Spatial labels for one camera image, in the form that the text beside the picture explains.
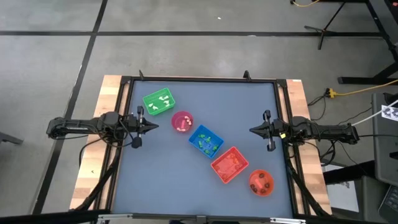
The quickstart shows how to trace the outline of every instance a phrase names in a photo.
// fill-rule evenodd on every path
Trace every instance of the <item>sticker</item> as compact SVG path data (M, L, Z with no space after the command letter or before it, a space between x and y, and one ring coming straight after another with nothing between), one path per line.
M393 121L398 121L398 108L390 107L381 105L381 116L383 118L391 119Z

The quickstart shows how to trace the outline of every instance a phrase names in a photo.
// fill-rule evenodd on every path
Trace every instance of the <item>green container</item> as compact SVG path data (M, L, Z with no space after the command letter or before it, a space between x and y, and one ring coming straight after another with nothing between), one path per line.
M163 111L173 108L175 104L169 88L164 88L163 90L147 95L142 100L144 100L144 104L150 115L160 114Z

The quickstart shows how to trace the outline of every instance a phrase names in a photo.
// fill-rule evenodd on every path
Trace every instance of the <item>gray floor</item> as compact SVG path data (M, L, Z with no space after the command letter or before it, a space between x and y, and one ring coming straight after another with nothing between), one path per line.
M397 31L378 2L374 7L386 29ZM101 1L0 0L0 5L0 30L92 30ZM304 25L323 27L337 8L323 3L301 9L288 0L114 0L108 1L100 30L304 32ZM377 31L366 7L358 4L347 4L330 29ZM398 40L395 32L390 35ZM327 38L321 51L317 42L304 37L97 37L73 117L92 116L103 75L137 75L141 69L148 76L241 77L249 70L252 77L302 79L310 101L326 87L338 92L364 88L339 85L336 78L370 77L392 63L382 39ZM87 43L88 37L0 36L0 131L25 139L22 146L0 145L0 216L29 212L53 143L45 135L47 123L65 111ZM327 99L319 123L335 124L369 108L370 96ZM319 102L310 108L311 116L322 109ZM359 132L371 133L371 125L361 124ZM65 143L44 212L67 210L84 142ZM324 151L328 144L319 146ZM372 139L345 148L357 162L373 158ZM352 164L339 146L337 151L336 162Z

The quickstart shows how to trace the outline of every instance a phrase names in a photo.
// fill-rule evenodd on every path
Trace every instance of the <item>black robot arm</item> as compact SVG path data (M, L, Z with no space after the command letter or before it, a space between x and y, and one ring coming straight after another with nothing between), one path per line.
M47 134L52 139L58 139L67 134L98 134L106 142L116 142L124 139L129 133L137 133L132 140L132 147L142 145L141 134L159 127L144 118L144 109L138 106L138 117L133 114L121 116L117 112L107 112L99 118L89 120L55 118L50 121Z
M318 125L317 123L302 116L294 116L292 122L286 123L281 119L270 122L271 112L266 110L262 115L264 122L257 127L251 128L250 132L268 139L268 151L275 149L272 137L280 137L288 143L304 144L304 140L326 139L340 141L348 144L356 144L359 141L356 128L351 124L344 125Z

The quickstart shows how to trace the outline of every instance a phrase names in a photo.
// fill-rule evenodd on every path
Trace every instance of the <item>yellow cable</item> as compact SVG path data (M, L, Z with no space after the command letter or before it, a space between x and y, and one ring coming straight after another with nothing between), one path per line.
M316 0L315 2L311 2L310 4L307 4L307 5L300 5L300 4L297 4L295 1L292 1L292 3L295 4L298 7L309 7L309 6L317 3L318 1L321 1L321 0Z
M375 88L388 86L388 85L391 85L391 84L396 83L396 82L398 82L398 80L394 80L392 82L389 82L389 83L386 83L386 84L383 84L383 85L378 85L378 86L366 88L366 89L363 89L363 90L352 91L352 92L349 92L349 93L337 93L337 92L333 91L332 89L330 89L330 95L332 96L331 98L334 98L334 96L348 96L348 95L352 95L352 94L355 94L355 93L361 93L363 91L368 91L368 90L373 90Z

